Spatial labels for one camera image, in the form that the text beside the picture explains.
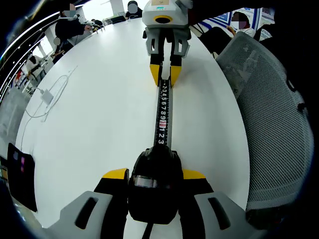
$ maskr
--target white round table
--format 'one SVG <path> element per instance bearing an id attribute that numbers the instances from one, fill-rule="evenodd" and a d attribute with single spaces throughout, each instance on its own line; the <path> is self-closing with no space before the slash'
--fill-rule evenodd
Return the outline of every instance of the white round table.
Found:
<path id="1" fill-rule="evenodd" d="M 49 89 L 61 75 L 68 84 L 46 120 L 24 114 L 16 146 L 35 160 L 35 217 L 43 227 L 85 191 L 93 191 L 108 171 L 133 169 L 154 142 L 158 88 L 149 69 L 141 19 L 105 27 L 66 53 L 40 85 Z M 183 168 L 203 173 L 214 191 L 243 209 L 249 191 L 249 154 L 235 97 L 216 61 L 192 34 L 188 56 L 173 88 L 172 150 Z M 168 78 L 170 45 L 165 46 L 163 78 Z M 52 88 L 57 94 L 59 85 Z M 32 96 L 27 110 L 41 103 Z M 35 115 L 45 112 L 42 104 Z M 125 238 L 141 238 L 145 223 L 127 217 Z M 179 216 L 155 225 L 152 238 L 181 238 Z"/>

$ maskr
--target mesh office chair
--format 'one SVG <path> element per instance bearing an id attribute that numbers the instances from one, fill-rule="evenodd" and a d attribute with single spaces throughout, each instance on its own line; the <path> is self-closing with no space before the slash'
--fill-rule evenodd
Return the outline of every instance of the mesh office chair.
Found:
<path id="1" fill-rule="evenodd" d="M 311 164 L 314 140 L 303 98 L 263 45 L 238 32 L 216 59 L 237 99 L 250 157 L 247 211 L 291 203 Z"/>

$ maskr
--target person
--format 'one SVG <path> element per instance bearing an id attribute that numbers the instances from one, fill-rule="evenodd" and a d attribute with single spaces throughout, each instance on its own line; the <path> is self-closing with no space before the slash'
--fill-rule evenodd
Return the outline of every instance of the person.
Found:
<path id="1" fill-rule="evenodd" d="M 36 71 L 38 68 L 41 67 L 41 63 L 43 63 L 44 60 L 41 57 L 33 56 L 30 54 L 28 56 L 28 60 L 25 63 L 25 68 L 27 71 L 27 76 L 30 76 L 34 71 Z"/>
<path id="2" fill-rule="evenodd" d="M 128 12 L 125 15 L 126 19 L 142 17 L 142 9 L 139 8 L 136 1 L 129 1 Z"/>
<path id="3" fill-rule="evenodd" d="M 92 29 L 91 26 L 80 23 L 78 16 L 75 14 L 75 6 L 73 4 L 70 4 L 69 7 L 63 6 L 62 9 L 55 26 L 55 35 L 60 39 L 61 43 L 73 36 L 83 35 L 85 31 Z"/>
<path id="4" fill-rule="evenodd" d="M 94 22 L 95 24 L 99 25 L 99 26 L 103 26 L 103 23 L 100 20 L 92 19 L 91 21 Z"/>
<path id="5" fill-rule="evenodd" d="M 246 14 L 237 11 L 233 14 L 231 21 L 237 31 L 235 31 L 231 26 L 227 26 L 227 30 L 229 30 L 234 36 L 240 31 L 250 35 L 251 37 L 255 36 L 256 31 L 250 27 L 249 19 Z"/>
<path id="6" fill-rule="evenodd" d="M 229 30 L 233 36 L 235 36 L 237 32 L 242 31 L 249 36 L 254 37 L 255 30 L 250 27 L 249 19 L 244 13 L 238 11 L 235 12 L 231 21 L 232 25 L 237 28 L 237 31 L 231 26 L 227 26 L 227 30 Z M 232 37 L 230 37 L 222 28 L 213 27 L 208 32 L 202 34 L 199 39 L 210 53 L 216 52 L 219 55 L 231 41 Z"/>

